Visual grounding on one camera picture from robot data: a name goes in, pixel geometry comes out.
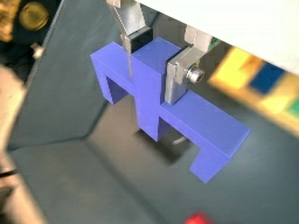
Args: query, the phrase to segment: yellow object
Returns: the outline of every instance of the yellow object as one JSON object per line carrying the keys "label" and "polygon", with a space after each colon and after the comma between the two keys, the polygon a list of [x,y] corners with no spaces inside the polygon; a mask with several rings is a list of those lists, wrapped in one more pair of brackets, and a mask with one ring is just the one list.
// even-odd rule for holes
{"label": "yellow object", "polygon": [[50,13],[46,7],[37,2],[30,2],[21,12],[21,23],[30,31],[39,31],[49,23]]}
{"label": "yellow object", "polygon": [[299,95],[299,78],[294,74],[285,74],[262,105],[276,114],[282,113]]}
{"label": "yellow object", "polygon": [[15,16],[19,10],[22,0],[0,1],[0,40],[9,42],[13,40],[13,31],[15,24]]}
{"label": "yellow object", "polygon": [[250,83],[264,64],[262,59],[233,47],[211,81],[222,81],[233,88],[241,89]]}

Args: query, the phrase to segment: red light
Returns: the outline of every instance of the red light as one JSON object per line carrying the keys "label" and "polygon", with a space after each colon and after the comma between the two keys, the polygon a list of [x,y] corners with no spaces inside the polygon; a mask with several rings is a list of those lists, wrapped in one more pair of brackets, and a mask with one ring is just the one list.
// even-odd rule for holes
{"label": "red light", "polygon": [[202,213],[197,213],[185,224],[211,224],[211,222]]}

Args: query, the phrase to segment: blue 3d printed part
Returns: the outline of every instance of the blue 3d printed part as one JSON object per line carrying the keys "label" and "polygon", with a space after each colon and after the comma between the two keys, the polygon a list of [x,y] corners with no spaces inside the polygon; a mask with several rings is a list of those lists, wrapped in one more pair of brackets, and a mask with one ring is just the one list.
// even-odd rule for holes
{"label": "blue 3d printed part", "polygon": [[91,59],[106,99],[115,104],[127,95],[135,97],[138,126],[147,135],[159,141],[174,127],[201,147],[191,172],[207,183],[230,162],[250,128],[191,90],[174,105],[165,102],[166,61],[179,50],[157,38],[131,55],[133,78],[127,52],[117,43]]}

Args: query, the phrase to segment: metal bracket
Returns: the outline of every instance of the metal bracket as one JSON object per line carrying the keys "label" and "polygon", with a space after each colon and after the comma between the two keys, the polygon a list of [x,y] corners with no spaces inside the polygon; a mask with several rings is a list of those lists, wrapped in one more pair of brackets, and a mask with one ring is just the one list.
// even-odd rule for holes
{"label": "metal bracket", "polygon": [[195,63],[210,49],[211,35],[187,25],[185,40],[193,46],[186,47],[167,63],[165,100],[170,104],[185,95],[187,81],[198,83],[205,75]]}
{"label": "metal bracket", "polygon": [[107,4],[122,31],[123,47],[131,54],[154,40],[153,28],[146,26],[139,2],[134,0],[107,0]]}

